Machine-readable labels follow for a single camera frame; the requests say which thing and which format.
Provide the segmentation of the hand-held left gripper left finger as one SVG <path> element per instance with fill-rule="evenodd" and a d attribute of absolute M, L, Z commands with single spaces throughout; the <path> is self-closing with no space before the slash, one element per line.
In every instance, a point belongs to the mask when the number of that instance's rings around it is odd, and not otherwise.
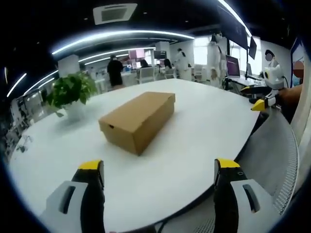
<path fill-rule="evenodd" d="M 40 216 L 52 233 L 104 233 L 104 163 L 82 163 L 47 198 Z"/>

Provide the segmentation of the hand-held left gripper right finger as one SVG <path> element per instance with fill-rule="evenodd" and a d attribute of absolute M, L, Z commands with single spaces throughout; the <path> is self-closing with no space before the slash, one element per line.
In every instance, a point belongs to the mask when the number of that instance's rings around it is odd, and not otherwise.
<path fill-rule="evenodd" d="M 215 233 L 268 233 L 278 220 L 273 199 L 233 160 L 215 159 Z"/>

